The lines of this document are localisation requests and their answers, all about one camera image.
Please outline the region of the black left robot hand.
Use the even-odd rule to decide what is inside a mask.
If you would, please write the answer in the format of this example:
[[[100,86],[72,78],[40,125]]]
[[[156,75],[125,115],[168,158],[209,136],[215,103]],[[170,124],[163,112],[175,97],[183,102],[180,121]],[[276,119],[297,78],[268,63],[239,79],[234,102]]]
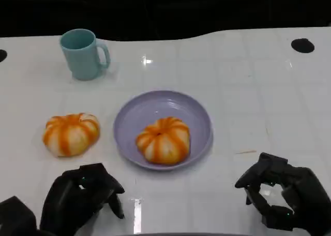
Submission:
[[[75,235],[106,204],[123,219],[118,195],[124,192],[102,163],[65,171],[55,179],[47,194],[39,229],[53,235]]]

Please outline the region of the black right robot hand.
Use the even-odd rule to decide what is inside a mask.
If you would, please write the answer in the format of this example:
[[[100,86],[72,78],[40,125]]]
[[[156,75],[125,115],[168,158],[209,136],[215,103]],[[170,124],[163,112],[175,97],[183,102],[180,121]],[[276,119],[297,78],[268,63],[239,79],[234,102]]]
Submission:
[[[269,205],[260,194],[262,184],[280,185],[288,206]],[[330,234],[330,198],[309,168],[294,167],[285,158],[261,153],[235,187],[245,189],[246,204],[255,206],[267,228],[285,231],[299,228],[310,235]]]

